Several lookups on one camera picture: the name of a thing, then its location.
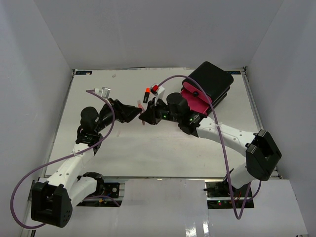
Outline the black pink drawer organizer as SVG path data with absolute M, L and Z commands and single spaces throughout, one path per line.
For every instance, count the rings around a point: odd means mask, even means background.
M 226 96 L 234 78 L 224 70 L 211 64 L 203 62 L 190 75 L 202 89 L 189 79 L 182 81 L 181 95 L 187 100 L 191 110 L 209 115 L 211 107 L 207 97 L 216 107 Z

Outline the orange cap black highlighter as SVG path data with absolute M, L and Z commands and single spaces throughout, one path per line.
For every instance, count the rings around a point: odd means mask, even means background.
M 146 90 L 145 90 L 143 103 L 147 104 L 150 94 L 151 94 L 151 89 L 149 87 L 147 87 Z

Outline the dark blue table label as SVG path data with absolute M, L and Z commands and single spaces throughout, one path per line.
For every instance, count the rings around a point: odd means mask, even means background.
M 92 71 L 76 71 L 75 75 L 91 75 Z

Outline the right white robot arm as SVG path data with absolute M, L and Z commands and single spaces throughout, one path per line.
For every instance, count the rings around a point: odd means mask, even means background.
M 191 110 L 187 100 L 178 92 L 167 101 L 154 98 L 139 119 L 157 125 L 161 120 L 176 122 L 188 135 L 223 143 L 245 157 L 245 163 L 233 169 L 223 184 L 223 192 L 234 197 L 241 187 L 253 180 L 268 181 L 282 154 L 271 134 L 261 129 L 257 133 L 216 124 L 211 117 Z

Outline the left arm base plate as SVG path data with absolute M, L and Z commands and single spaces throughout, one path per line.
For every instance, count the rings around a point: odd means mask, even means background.
M 87 198 L 110 198 L 119 197 L 120 183 L 114 182 L 97 182 L 94 181 L 91 184 L 84 186 L 84 193 L 87 194 Z

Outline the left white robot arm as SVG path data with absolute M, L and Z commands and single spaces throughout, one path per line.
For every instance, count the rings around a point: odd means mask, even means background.
M 94 107 L 84 108 L 70 157 L 45 182 L 38 181 L 32 188 L 31 219 L 63 228 L 75 206 L 89 195 L 101 196 L 104 192 L 102 175 L 81 174 L 81 171 L 98 152 L 104 140 L 101 131 L 113 126 L 114 121 L 128 123 L 141 111 L 141 108 L 113 99 L 109 99 L 101 111 Z

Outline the right dark table label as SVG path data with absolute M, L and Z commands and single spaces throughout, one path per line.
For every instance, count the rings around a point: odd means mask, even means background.
M 230 75 L 240 75 L 241 71 L 226 71 Z

